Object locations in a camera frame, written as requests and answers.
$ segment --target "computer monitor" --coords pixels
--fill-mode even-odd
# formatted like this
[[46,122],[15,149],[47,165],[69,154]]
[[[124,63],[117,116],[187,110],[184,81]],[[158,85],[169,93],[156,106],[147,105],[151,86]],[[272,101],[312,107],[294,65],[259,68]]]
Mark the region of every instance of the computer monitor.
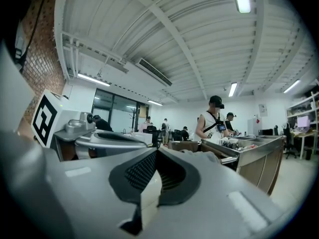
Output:
[[298,117],[297,118],[297,126],[298,127],[309,127],[310,120],[308,116]]
[[258,135],[274,135],[273,129],[263,129],[258,131]]

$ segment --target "stainless steel counter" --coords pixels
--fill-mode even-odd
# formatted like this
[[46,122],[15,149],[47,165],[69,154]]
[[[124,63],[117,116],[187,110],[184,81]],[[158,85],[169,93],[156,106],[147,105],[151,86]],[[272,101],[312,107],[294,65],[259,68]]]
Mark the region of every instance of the stainless steel counter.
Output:
[[218,155],[237,158],[236,172],[269,195],[275,186],[283,154],[284,136],[236,137],[240,147],[256,145],[257,147],[237,151],[219,144],[202,140],[205,151]]

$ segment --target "person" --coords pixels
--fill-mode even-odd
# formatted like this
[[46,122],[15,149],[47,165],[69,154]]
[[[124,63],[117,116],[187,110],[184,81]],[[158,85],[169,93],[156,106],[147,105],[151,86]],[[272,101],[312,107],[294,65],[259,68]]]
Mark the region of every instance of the person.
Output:
[[189,134],[187,132],[186,126],[183,127],[183,130],[180,132],[180,134],[181,134],[181,137],[183,138],[183,141],[188,141]]
[[169,136],[169,124],[167,119],[164,119],[164,122],[161,124],[161,131],[163,135],[163,145],[168,145],[168,136]]
[[225,120],[225,124],[226,124],[226,127],[228,129],[228,132],[230,132],[230,133],[235,133],[235,130],[233,129],[233,127],[231,126],[231,123],[230,123],[231,121],[233,121],[233,119],[234,119],[234,114],[228,113],[226,120]]
[[102,119],[100,116],[94,115],[93,122],[95,123],[95,126],[97,127],[97,129],[113,132],[110,124],[104,119]]
[[[219,96],[212,96],[209,99],[209,108],[207,111],[202,113],[197,121],[197,126],[195,130],[195,140],[200,139],[222,139],[223,137],[228,137],[229,132],[225,124],[225,117],[220,113],[220,109],[224,108],[222,104],[222,99]],[[225,126],[225,129],[218,129],[218,124]]]
[[147,116],[146,121],[144,121],[144,123],[141,124],[139,132],[143,133],[143,129],[147,129],[149,125],[153,125],[153,124],[151,123],[151,117]]

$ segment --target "t-shirt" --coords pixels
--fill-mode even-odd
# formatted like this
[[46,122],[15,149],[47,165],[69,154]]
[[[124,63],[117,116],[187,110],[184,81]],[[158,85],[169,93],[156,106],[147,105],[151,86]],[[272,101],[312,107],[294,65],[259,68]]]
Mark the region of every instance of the t-shirt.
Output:
[[186,130],[182,130],[182,131],[180,132],[180,134],[181,134],[181,137],[183,137],[183,140],[184,140],[184,141],[187,141],[187,140],[188,140],[189,134],[188,134],[188,132],[187,132]]
[[143,129],[147,129],[149,125],[152,125],[151,123],[148,123],[145,121],[144,123],[141,124],[139,132],[143,133]]
[[[205,125],[204,125],[204,128],[203,128],[203,131],[216,123],[214,117],[209,112],[206,111],[206,112],[202,113],[201,115],[203,115],[204,118],[205,118]],[[221,121],[225,121],[225,116],[223,114],[219,113],[219,117],[220,117],[219,119]],[[217,126],[214,126],[210,130],[206,131],[204,134],[207,135],[208,138],[219,138],[219,139],[222,139],[224,137],[223,132],[219,132]],[[200,139],[201,138],[196,134],[195,135],[195,141],[196,140],[200,141]]]
[[232,131],[235,131],[235,130],[233,129],[233,127],[231,126],[231,123],[230,123],[229,120],[225,120],[225,124],[226,124],[226,128],[227,128],[227,129],[230,129],[230,130],[232,130]]

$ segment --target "person standing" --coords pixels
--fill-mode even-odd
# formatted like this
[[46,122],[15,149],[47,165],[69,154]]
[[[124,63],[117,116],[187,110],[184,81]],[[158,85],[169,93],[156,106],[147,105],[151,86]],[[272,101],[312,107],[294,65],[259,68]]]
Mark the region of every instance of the person standing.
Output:
[[226,120],[225,120],[225,124],[226,124],[226,127],[228,129],[228,132],[230,132],[230,133],[235,133],[235,130],[233,129],[233,127],[231,126],[231,123],[230,123],[231,121],[233,121],[233,119],[234,119],[234,114],[228,113]]
[[144,123],[141,124],[139,132],[143,133],[143,130],[147,129],[149,125],[153,125],[153,124],[151,123],[151,117],[147,116],[146,121],[144,121]]
[[228,137],[225,117],[220,113],[220,109],[224,108],[222,99],[219,96],[212,96],[208,105],[208,110],[202,113],[197,121],[195,140],[208,138],[217,140]]
[[234,114],[233,113],[228,113],[227,114],[227,118],[225,120],[225,125],[226,125],[226,128],[228,130],[229,133],[232,133],[234,136],[236,135],[240,135],[241,133],[238,132],[237,130],[234,130],[232,125],[231,125],[231,121],[233,121],[234,119]]
[[163,145],[168,145],[168,136],[169,136],[169,124],[167,119],[164,119],[164,122],[161,124],[161,132],[163,135]]

